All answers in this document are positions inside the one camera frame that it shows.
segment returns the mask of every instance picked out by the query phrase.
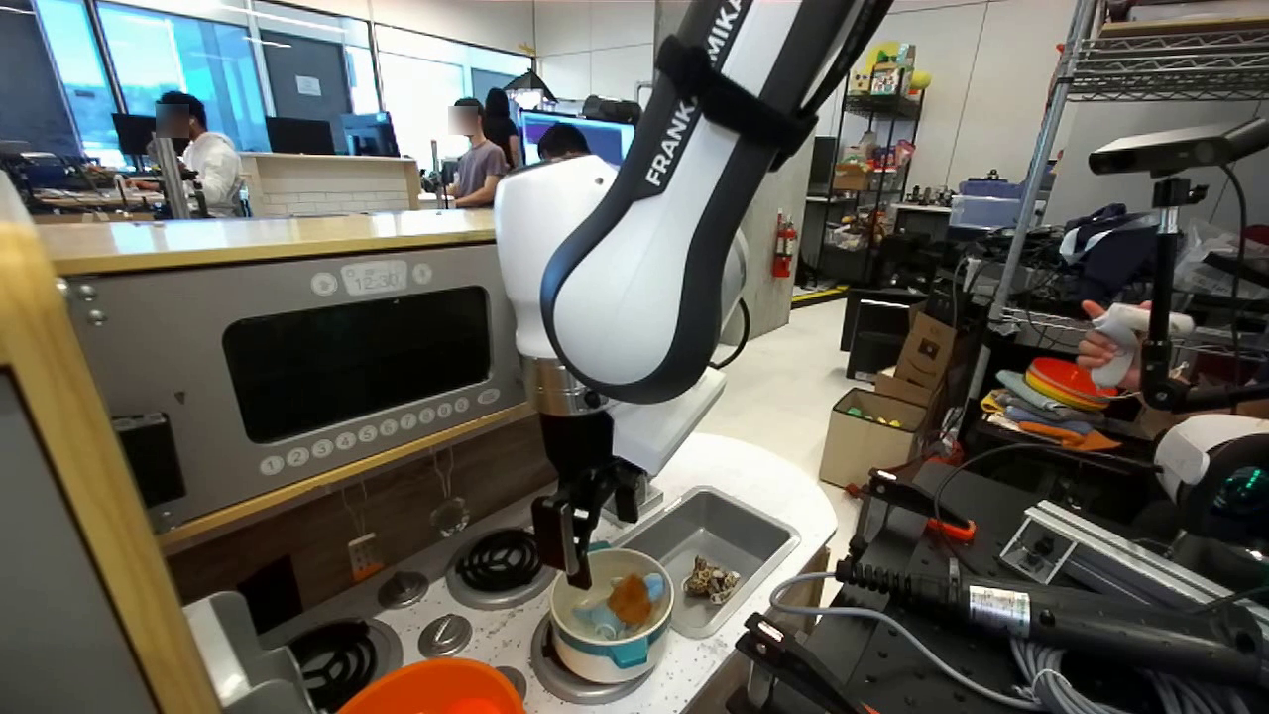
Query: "white countertop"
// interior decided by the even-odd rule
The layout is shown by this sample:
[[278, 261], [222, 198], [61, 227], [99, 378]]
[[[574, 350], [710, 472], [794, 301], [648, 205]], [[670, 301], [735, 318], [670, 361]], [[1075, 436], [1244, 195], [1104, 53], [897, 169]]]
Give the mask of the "white countertop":
[[[574, 703], [560, 703], [556, 694], [548, 694], [538, 686], [538, 679], [527, 661], [527, 652], [530, 652], [534, 628], [548, 615], [551, 585], [521, 608], [472, 609], [472, 608], [455, 601], [445, 583], [437, 583], [445, 575], [445, 568], [451, 563], [451, 554], [465, 543], [472, 543], [472, 537], [482, 537], [497, 529], [522, 529], [527, 503], [504, 506], [504, 513], [472, 522], [465, 537], [455, 537], [439, 546], [418, 550], [402, 568], [394, 568], [394, 572], [433, 575], [433, 585], [420, 601], [402, 608], [402, 609], [382, 609], [377, 585], [394, 575], [394, 572], [385, 572], [385, 575], [304, 609], [300, 620], [268, 630], [267, 644], [287, 644], [287, 638], [292, 638], [317, 624], [330, 624], [330, 620], [382, 620], [402, 633], [406, 661], [418, 661], [420, 659], [420, 652], [418, 652], [420, 630], [439, 615], [465, 615], [476, 628], [476, 638], [465, 652], [465, 659], [482, 659], [492, 666], [514, 666], [527, 679], [527, 710], [530, 714], [538, 714], [538, 710], [543, 714], [556, 714], [556, 710], [638, 710], [638, 714], [683, 710], [710, 682], [710, 675], [724, 661], [724, 656], [743, 638], [744, 615], [764, 609], [771, 589], [778, 583], [784, 583], [790, 575], [797, 575], [833, 538], [838, 514], [833, 514], [833, 503], [826, 498], [826, 493], [818, 489], [818, 481], [797, 472], [790, 460], [781, 460], [764, 447], [724, 441], [724, 436], [706, 436], [706, 431], [694, 431], [679, 447], [679, 457], [666, 462], [666, 472], [653, 481], [653, 489], [666, 498], [653, 513], [648, 513], [641, 522], [653, 519], [660, 513], [683, 503], [690, 493], [710, 489], [743, 506], [761, 513], [764, 519], [790, 529], [794, 546], [775, 568], [775, 575], [744, 593], [744, 601], [735, 601], [735, 615], [718, 633], [686, 638], [686, 633], [670, 630], [670, 648], [666, 648], [666, 659], [660, 661], [660, 671], [620, 703], [574, 706]], [[596, 538], [621, 538], [636, 529], [616, 529], [609, 519], [604, 519]]]

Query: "fire extinguisher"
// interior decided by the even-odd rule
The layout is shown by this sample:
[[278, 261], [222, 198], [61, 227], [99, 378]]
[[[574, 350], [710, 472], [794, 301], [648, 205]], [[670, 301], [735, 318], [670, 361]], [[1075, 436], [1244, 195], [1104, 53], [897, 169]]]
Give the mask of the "fire extinguisher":
[[771, 277], [784, 283], [794, 277], [794, 256], [797, 256], [797, 227], [778, 214], [778, 243], [771, 251]]

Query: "countertop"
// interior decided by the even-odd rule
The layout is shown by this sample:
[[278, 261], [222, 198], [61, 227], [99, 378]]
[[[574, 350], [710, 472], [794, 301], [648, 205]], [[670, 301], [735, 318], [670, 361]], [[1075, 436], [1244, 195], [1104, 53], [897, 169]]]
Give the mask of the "countertop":
[[242, 222], [44, 222], [65, 277], [492, 243], [492, 210]]
[[[465, 652], [465, 659], [482, 659], [492, 666], [514, 666], [521, 675], [527, 675], [527, 710], [638, 710], [638, 714], [661, 714], [661, 710], [683, 710], [706, 682], [710, 675], [735, 656], [735, 644], [743, 638], [744, 615], [764, 609], [771, 589], [778, 583], [784, 583], [790, 575], [797, 575], [838, 533], [838, 514], [833, 503], [826, 498], [826, 493], [818, 489], [818, 481], [809, 481], [805, 472], [797, 472], [790, 460], [743, 444], [743, 441], [724, 441], [724, 436], [706, 436], [694, 431], [679, 457], [666, 462], [666, 472], [653, 481], [653, 489], [666, 497], [653, 513], [641, 514], [653, 519], [666, 506], [683, 503], [690, 493], [710, 489], [722, 493], [724, 498], [761, 513], [764, 519], [781, 522], [794, 533], [794, 546], [790, 554], [775, 568], [775, 575], [752, 585], [743, 601], [735, 601], [731, 624], [710, 633], [710, 638], [686, 638], [679, 630], [670, 630], [670, 648], [666, 659], [660, 661], [660, 671], [630, 691], [620, 703], [607, 706], [574, 706], [574, 703], [560, 703], [556, 694], [548, 694], [538, 686], [538, 679], [527, 666], [527, 652], [530, 652], [530, 633], [548, 615], [548, 593], [534, 593], [521, 608], [504, 608], [504, 609], [472, 609], [460, 608], [445, 583], [445, 568], [451, 563], [451, 554], [472, 543], [482, 533], [497, 529], [522, 529], [527, 522], [527, 503], [521, 498], [478, 522], [472, 522], [465, 537], [418, 550], [406, 563], [396, 563], [394, 572], [423, 572], [433, 575], [433, 585], [420, 601], [402, 608], [402, 609], [382, 609], [377, 608], [377, 585], [394, 575], [377, 575], [313, 609], [304, 609], [292, 624], [283, 624], [267, 633], [267, 644], [291, 644], [300, 630], [313, 630], [330, 620], [382, 620], [396, 630], [406, 661], [418, 661], [418, 638], [420, 630], [437, 620], [437, 615], [469, 615], [476, 624], [476, 638]], [[609, 519], [604, 519], [604, 529], [596, 533], [596, 538], [625, 538], [636, 529], [616, 529]]]

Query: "microwave oven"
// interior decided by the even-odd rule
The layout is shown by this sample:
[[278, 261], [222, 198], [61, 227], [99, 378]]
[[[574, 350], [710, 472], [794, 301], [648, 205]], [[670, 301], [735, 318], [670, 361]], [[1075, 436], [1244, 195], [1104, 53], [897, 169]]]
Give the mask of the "microwave oven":
[[166, 529], [522, 402], [492, 246], [103, 273], [69, 305]]

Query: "floor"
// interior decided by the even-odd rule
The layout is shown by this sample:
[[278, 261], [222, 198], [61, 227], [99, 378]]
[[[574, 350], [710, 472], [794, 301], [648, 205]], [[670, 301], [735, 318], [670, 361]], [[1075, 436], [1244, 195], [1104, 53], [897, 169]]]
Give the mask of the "floor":
[[[761, 444], [818, 481], [833, 402], [847, 388], [841, 346], [843, 301], [794, 310], [784, 330], [744, 346], [701, 431]], [[833, 554], [858, 529], [858, 498], [822, 485], [838, 506]]]

